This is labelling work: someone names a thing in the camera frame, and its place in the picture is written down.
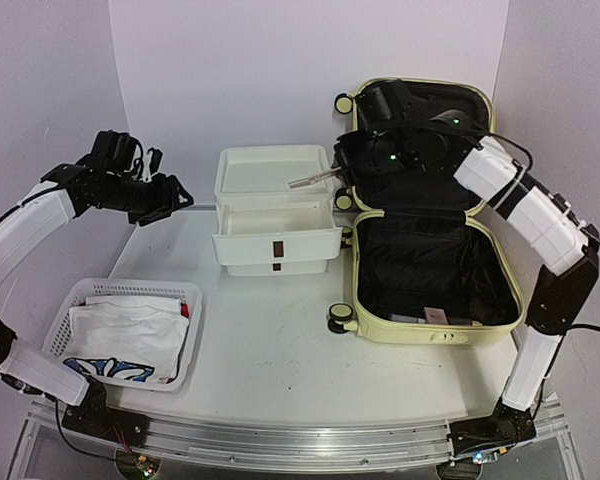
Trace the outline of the white three-drawer storage cabinet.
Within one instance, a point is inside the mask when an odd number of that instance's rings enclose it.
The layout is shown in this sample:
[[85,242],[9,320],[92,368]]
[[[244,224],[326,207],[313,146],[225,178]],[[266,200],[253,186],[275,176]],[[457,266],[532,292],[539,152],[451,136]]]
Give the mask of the white three-drawer storage cabinet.
[[218,263],[234,277],[317,274],[340,252],[329,178],[290,189],[293,180],[330,170],[319,145],[227,148],[214,187]]

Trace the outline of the red printed t-shirt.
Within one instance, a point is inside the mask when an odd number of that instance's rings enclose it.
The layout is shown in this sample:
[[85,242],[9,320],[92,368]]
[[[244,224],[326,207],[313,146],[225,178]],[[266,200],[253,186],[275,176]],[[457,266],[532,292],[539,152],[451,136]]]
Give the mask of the red printed t-shirt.
[[181,308],[180,308],[180,310],[181,310],[181,315],[182,315],[183,317],[185,317],[185,318],[187,318],[187,319],[189,319],[189,318],[190,318],[189,307],[188,307],[188,305],[187,305],[186,303],[182,303],[182,304],[181,304]]

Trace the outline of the pale yellow hard-shell suitcase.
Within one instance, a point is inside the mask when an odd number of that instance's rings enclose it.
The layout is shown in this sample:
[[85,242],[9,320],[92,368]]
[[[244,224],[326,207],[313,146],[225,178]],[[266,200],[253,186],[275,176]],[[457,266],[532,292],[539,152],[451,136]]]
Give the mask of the pale yellow hard-shell suitcase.
[[[350,250],[352,295],[331,305],[328,329],[385,344],[478,346],[508,336],[525,303],[484,202],[453,177],[483,133],[495,129],[490,99],[444,81],[379,78],[341,93],[335,110],[349,132],[398,135],[410,171],[336,191],[352,211],[341,244]],[[448,325],[426,322],[443,309]]]

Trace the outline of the white perforated plastic basket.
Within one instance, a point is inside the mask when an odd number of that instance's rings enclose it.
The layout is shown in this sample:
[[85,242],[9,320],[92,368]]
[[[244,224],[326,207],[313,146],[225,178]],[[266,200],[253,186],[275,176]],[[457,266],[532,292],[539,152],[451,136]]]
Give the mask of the white perforated plastic basket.
[[108,385],[176,392],[194,362],[202,306],[193,283],[83,279],[59,308],[43,350]]

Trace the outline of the white blue-print t-shirt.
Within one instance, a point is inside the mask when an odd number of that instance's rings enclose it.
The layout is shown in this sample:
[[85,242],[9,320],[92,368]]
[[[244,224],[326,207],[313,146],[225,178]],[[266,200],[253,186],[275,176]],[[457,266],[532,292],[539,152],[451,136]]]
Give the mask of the white blue-print t-shirt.
[[69,309],[62,363],[82,374],[140,384],[168,384],[190,320],[177,298],[91,296]]

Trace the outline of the small pink cosmetic box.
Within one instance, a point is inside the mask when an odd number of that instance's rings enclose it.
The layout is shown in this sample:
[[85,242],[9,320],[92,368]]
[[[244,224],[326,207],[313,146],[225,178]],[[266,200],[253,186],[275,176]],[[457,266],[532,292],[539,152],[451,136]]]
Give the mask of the small pink cosmetic box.
[[433,308],[433,307],[425,307],[424,308],[425,319],[429,324],[435,325],[448,325],[448,318],[443,309]]

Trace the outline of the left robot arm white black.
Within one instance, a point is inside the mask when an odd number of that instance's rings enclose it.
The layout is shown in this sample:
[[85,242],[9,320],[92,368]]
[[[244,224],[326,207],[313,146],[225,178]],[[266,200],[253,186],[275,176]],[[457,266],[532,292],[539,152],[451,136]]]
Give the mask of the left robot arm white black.
[[[49,238],[90,210],[120,212],[129,224],[149,226],[194,204],[174,174],[163,173],[163,153],[128,132],[102,130],[86,154],[45,173],[0,216],[0,290]],[[88,398],[96,384],[33,346],[0,316],[0,380],[25,393],[77,406],[76,421],[94,437],[114,428],[114,415]]]

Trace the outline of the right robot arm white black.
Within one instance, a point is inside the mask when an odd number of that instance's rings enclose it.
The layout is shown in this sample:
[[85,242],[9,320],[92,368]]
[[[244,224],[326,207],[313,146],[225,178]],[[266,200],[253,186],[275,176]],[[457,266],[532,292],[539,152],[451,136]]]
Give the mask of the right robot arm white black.
[[340,209],[356,208],[359,332],[426,343],[470,341],[523,324],[526,337],[483,433],[520,430],[599,277],[600,237],[509,153],[490,99],[443,81],[376,79],[335,98],[350,115],[334,161]]

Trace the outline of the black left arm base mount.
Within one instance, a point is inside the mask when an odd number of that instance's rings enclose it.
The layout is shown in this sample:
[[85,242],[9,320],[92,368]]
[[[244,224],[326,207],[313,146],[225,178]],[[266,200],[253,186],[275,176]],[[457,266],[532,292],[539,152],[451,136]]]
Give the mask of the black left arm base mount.
[[127,447],[142,447],[148,433],[149,418],[108,406],[105,386],[93,378],[87,381],[84,399],[77,406],[66,407],[61,426],[71,432],[118,442]]

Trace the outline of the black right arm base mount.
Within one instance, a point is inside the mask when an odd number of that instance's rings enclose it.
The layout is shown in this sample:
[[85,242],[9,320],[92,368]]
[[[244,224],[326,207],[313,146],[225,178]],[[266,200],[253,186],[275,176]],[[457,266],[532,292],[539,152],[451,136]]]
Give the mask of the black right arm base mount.
[[509,448],[536,437],[535,416],[530,408],[517,410],[499,399],[490,415],[453,421],[447,438],[454,459],[483,451]]

